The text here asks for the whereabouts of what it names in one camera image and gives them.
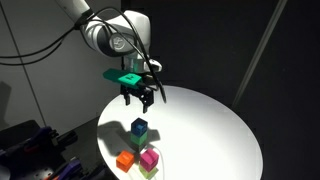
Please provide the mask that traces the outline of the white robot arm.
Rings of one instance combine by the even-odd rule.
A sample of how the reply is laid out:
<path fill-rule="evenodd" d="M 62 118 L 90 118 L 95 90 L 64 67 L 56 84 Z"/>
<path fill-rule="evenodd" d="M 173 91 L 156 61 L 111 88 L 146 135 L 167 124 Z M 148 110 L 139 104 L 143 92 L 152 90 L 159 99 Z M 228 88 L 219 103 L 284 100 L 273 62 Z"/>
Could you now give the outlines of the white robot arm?
<path fill-rule="evenodd" d="M 55 0 L 74 22 L 85 43 L 93 50 L 108 57 L 121 57 L 120 69 L 108 69 L 103 77 L 120 85 L 125 104 L 130 96 L 143 104 L 143 112 L 154 103 L 154 92 L 166 95 L 156 76 L 162 65 L 150 58 L 151 25 L 149 18 L 139 12 L 121 12 L 105 7 L 94 12 L 85 0 Z"/>

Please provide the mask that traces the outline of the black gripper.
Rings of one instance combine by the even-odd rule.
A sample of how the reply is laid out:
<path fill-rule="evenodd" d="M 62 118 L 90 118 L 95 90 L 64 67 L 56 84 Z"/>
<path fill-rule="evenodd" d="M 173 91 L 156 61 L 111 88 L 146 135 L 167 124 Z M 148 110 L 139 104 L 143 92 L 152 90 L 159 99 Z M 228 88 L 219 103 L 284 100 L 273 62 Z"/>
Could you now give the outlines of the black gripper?
<path fill-rule="evenodd" d="M 137 97 L 143 103 L 143 113 L 146 113 L 149 104 L 154 103 L 154 93 L 152 90 L 147 90 L 145 87 L 133 89 L 124 85 L 120 86 L 120 93 L 124 96 L 126 106 L 130 105 L 130 95 Z"/>

